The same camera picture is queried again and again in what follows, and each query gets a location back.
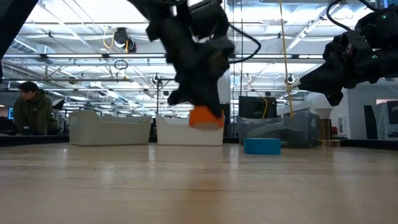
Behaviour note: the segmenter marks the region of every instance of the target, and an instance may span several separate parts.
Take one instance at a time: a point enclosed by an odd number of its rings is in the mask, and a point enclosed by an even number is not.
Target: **clear plastic bin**
[[[285,147],[310,148],[318,145],[319,116],[296,112],[294,117],[250,119],[237,117],[239,143],[244,138],[279,138]]]

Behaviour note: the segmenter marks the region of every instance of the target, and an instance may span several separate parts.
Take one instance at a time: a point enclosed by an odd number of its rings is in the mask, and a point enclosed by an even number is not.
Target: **dark green jacket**
[[[21,134],[24,126],[28,126],[34,133],[47,134],[58,129],[57,120],[51,117],[52,101],[46,97],[43,90],[30,101],[18,98],[14,103],[14,122],[17,132]]]

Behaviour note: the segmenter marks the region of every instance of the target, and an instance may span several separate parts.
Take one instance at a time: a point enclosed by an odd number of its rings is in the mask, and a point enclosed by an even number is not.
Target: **robotic arm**
[[[206,105],[221,117],[217,82],[229,69],[234,44],[227,38],[228,18],[222,0],[204,0],[188,7],[187,0],[128,0],[150,23],[146,29],[150,41],[160,39],[166,61],[172,63],[175,81],[180,84],[169,98],[170,105],[190,102]],[[177,15],[172,7],[177,8]],[[210,37],[205,43],[193,40]]]
[[[398,77],[398,6],[378,10],[365,0],[359,0],[374,12],[360,19],[355,30],[329,20],[347,32],[336,36],[326,45],[325,63],[300,79],[301,90],[323,93],[330,105],[339,105],[342,88],[354,88],[358,83],[376,83],[380,78]]]

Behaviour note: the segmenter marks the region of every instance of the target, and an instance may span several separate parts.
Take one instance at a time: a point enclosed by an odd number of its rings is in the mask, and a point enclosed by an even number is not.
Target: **wooden floor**
[[[398,223],[398,153],[0,148],[0,223]]]

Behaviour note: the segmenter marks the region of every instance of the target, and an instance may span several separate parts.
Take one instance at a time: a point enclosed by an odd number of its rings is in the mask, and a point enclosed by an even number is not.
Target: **man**
[[[34,135],[56,134],[58,123],[51,117],[51,99],[33,82],[24,82],[18,89],[21,97],[14,103],[13,112],[17,133],[24,134],[24,127],[28,126]]]

